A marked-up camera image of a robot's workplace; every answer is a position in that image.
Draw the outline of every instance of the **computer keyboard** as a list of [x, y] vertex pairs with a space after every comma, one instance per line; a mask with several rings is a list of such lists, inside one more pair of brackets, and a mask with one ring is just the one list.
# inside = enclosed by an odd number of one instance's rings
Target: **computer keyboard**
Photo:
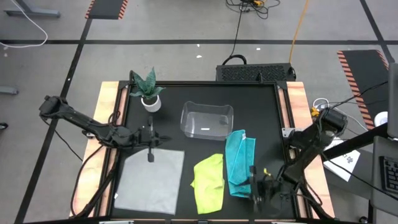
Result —
[[379, 159], [383, 190], [398, 194], [398, 158], [381, 156]]

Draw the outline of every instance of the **yellow-green cloth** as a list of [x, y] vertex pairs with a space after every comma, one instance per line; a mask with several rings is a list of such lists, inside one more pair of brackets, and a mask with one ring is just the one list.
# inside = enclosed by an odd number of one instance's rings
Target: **yellow-green cloth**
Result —
[[198, 214], [221, 210], [224, 198], [223, 155], [214, 154], [193, 168], [195, 201]]

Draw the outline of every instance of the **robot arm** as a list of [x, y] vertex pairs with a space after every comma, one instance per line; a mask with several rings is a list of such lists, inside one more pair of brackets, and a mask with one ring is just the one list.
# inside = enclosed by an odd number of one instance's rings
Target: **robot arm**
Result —
[[42, 119], [64, 119], [85, 131], [94, 134], [97, 140], [107, 147], [127, 148], [137, 143], [139, 136], [135, 136], [123, 126], [102, 124], [68, 105], [68, 102], [57, 96], [46, 96], [39, 108]]
[[307, 189], [307, 183], [303, 178], [303, 171], [332, 140], [343, 134], [347, 117], [338, 111], [326, 108], [321, 111], [317, 120], [303, 131], [290, 130], [284, 140], [287, 147], [300, 150], [297, 157], [290, 163], [283, 166], [274, 180], [256, 180], [256, 168], [251, 167], [251, 177], [247, 180], [251, 186], [251, 200], [254, 202], [254, 209], [261, 208], [261, 202], [267, 202], [275, 209], [281, 209], [280, 205], [286, 197], [290, 197], [292, 190], [301, 188], [303, 195], [313, 207], [320, 218], [331, 219], [328, 214], [314, 199]]

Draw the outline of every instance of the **gray floor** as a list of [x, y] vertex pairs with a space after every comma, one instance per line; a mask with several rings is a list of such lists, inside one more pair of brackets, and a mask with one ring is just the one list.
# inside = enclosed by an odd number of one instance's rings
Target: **gray floor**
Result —
[[[59, 19], [34, 19], [50, 40], [78, 40], [86, 20], [89, 0], [30, 0], [32, 4], [57, 9]], [[305, 0], [285, 0], [260, 20], [244, 14], [239, 39], [290, 40]], [[383, 37], [398, 39], [395, 0], [367, 1]], [[12, 6], [0, 1], [0, 9]], [[121, 21], [93, 21], [88, 39], [164, 40], [233, 39], [239, 14], [224, 1], [154, 0], [130, 1]], [[0, 13], [0, 39], [41, 39], [43, 35], [26, 19]], [[377, 40], [357, 0], [310, 1], [299, 32], [300, 40]], [[93, 114], [102, 81], [126, 80], [130, 69], [147, 73], [152, 66], [158, 80], [214, 80], [215, 68], [231, 53], [228, 44], [186, 45], [85, 45], [73, 77], [68, 101], [83, 113]], [[398, 58], [398, 46], [388, 46]], [[378, 49], [378, 45], [296, 45], [292, 64], [298, 81], [305, 84], [308, 102], [318, 97], [341, 101], [352, 93], [336, 56], [338, 50]], [[29, 49], [0, 49], [0, 85], [20, 90], [17, 96], [0, 95], [0, 120], [10, 127], [0, 133], [0, 222], [13, 223], [47, 132], [38, 117], [45, 95], [59, 95], [75, 54], [76, 45], [45, 45]], [[289, 45], [237, 45], [235, 52], [249, 63], [286, 62]], [[340, 107], [360, 122], [355, 105]], [[363, 130], [350, 121], [350, 129]], [[79, 155], [86, 139], [80, 130], [60, 121], [57, 130]], [[354, 134], [347, 132], [345, 138]], [[81, 162], [54, 136], [36, 186], [26, 222], [66, 218], [76, 173]], [[341, 220], [356, 221], [367, 214], [365, 199], [330, 187], [335, 214]], [[380, 223], [397, 223], [388, 214], [377, 213]]]

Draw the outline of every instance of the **metal clamp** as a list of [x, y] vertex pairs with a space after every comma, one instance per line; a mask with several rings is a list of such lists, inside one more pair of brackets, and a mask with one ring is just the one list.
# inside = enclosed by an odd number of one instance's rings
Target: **metal clamp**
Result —
[[303, 128], [282, 128], [282, 135], [284, 138], [288, 138], [292, 131], [303, 131]]

